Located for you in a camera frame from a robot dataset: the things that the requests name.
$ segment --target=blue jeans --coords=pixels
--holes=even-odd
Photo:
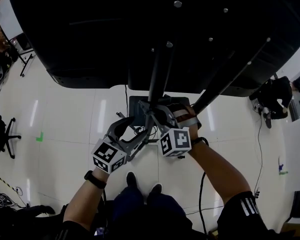
[[[186,216],[184,209],[170,195],[150,193],[147,200],[147,206],[152,208],[162,208],[169,210],[181,216]],[[129,214],[144,206],[144,197],[140,190],[133,186],[127,186],[113,202],[113,221]]]

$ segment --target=green tape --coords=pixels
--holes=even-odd
[[[42,142],[44,140],[44,133],[41,132],[40,138],[35,139],[37,142]]]

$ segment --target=dark shoe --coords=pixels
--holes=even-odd
[[[263,118],[264,118],[264,121],[265,121],[265,125],[266,127],[268,127],[269,129],[271,129],[272,125],[271,125],[271,117],[270,117],[270,114],[263,114]]]
[[[42,214],[56,214],[55,210],[50,206],[40,205]]]
[[[128,187],[138,187],[137,178],[133,171],[129,171],[126,175],[126,184]]]
[[[163,186],[161,183],[156,183],[153,188],[151,189],[150,194],[161,194]]]

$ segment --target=yellow and black striped tape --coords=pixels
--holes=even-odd
[[[7,185],[10,189],[12,189],[14,192],[18,193],[14,187],[10,186],[10,185],[9,185],[8,183],[6,183],[2,178],[0,178],[0,181],[2,181],[4,184],[6,184],[6,185]]]

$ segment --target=bolt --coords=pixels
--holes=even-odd
[[[172,46],[174,46],[172,42],[170,41],[166,42],[166,47],[172,48]]]
[[[182,6],[182,2],[180,2],[179,0],[174,1],[173,5],[174,7],[180,8]]]

